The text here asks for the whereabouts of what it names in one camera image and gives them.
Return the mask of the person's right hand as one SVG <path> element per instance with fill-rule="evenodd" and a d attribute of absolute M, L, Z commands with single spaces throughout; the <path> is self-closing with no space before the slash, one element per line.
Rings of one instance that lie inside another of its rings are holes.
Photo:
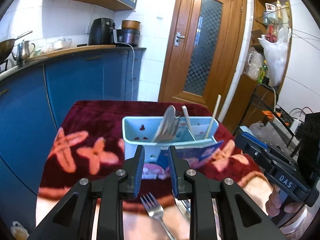
<path fill-rule="evenodd" d="M 277 185 L 272 185 L 272 193 L 265 204 L 270 218 L 277 222 L 277 227 L 287 226 L 304 219 L 305 204 L 296 202 Z"/>

